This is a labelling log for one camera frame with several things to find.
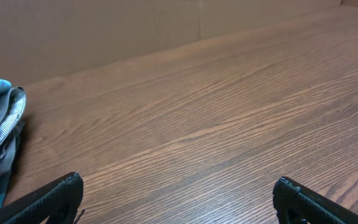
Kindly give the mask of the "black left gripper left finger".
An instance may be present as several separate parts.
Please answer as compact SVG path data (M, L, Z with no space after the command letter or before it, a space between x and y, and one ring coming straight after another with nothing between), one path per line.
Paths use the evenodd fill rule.
M0 224L76 224L83 179L70 172L0 208Z

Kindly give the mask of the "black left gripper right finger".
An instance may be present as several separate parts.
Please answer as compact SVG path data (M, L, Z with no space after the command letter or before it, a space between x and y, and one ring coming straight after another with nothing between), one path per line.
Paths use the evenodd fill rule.
M358 223L358 214L284 176L273 188L273 207L280 224Z

